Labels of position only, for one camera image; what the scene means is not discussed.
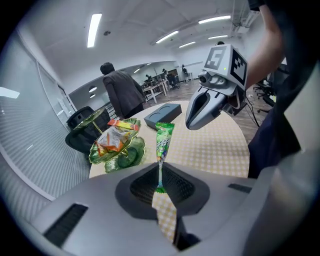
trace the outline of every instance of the gray shirt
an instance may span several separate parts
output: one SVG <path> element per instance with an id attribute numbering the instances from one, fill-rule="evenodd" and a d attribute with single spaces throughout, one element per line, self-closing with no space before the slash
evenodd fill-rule
<path id="1" fill-rule="evenodd" d="M 127 72 L 112 71 L 103 77 L 103 83 L 119 117 L 126 116 L 146 99 L 140 84 Z"/>

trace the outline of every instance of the person's arm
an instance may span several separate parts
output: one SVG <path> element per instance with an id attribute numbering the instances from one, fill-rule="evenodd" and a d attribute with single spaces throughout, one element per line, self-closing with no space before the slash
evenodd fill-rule
<path id="1" fill-rule="evenodd" d="M 108 77 L 103 79 L 104 86 L 108 92 L 110 102 L 114 108 L 116 115 L 121 119 L 123 118 L 123 113 L 121 111 L 121 106 L 117 94 L 114 89 L 114 85 Z"/>
<path id="2" fill-rule="evenodd" d="M 265 32 L 259 48 L 248 62 L 248 75 L 245 89 L 265 78 L 277 69 L 285 58 L 282 33 L 266 5 L 259 7 Z"/>

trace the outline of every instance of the black box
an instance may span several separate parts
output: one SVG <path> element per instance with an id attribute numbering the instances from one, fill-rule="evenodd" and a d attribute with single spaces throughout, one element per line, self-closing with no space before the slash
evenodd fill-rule
<path id="1" fill-rule="evenodd" d="M 182 113 L 180 104 L 166 103 L 144 118 L 147 126 L 156 130 L 156 123 L 170 123 Z"/>

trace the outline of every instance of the snack bag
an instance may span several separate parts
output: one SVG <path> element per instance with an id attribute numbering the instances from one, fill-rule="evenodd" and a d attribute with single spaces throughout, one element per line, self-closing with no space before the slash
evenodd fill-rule
<path id="1" fill-rule="evenodd" d="M 121 120 L 111 119 L 108 122 L 108 125 L 123 127 L 123 128 L 129 129 L 129 130 L 135 130 L 135 131 L 139 130 L 139 126 L 137 124 L 133 124 L 133 123 L 129 123 L 129 122 L 121 121 Z"/>
<path id="2" fill-rule="evenodd" d="M 159 163 L 158 187 L 155 191 L 158 193 L 165 193 L 165 188 L 162 185 L 162 166 L 168 154 L 172 131 L 175 127 L 175 124 L 157 122 L 155 127 L 157 128 L 156 160 Z"/>
<path id="3" fill-rule="evenodd" d="M 109 129 L 105 130 L 95 142 L 99 156 L 103 156 L 109 151 L 119 152 L 131 133 L 132 130 L 117 126 L 111 126 Z"/>

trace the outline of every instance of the green candy package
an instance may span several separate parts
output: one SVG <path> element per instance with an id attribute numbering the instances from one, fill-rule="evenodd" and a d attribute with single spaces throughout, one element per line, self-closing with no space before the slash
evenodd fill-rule
<path id="1" fill-rule="evenodd" d="M 155 127 L 157 129 L 156 160 L 159 163 L 158 187 L 156 188 L 155 191 L 158 193 L 166 193 L 166 190 L 162 184 L 162 166 L 168 154 L 172 131 L 174 130 L 175 124 L 157 122 L 155 124 Z"/>

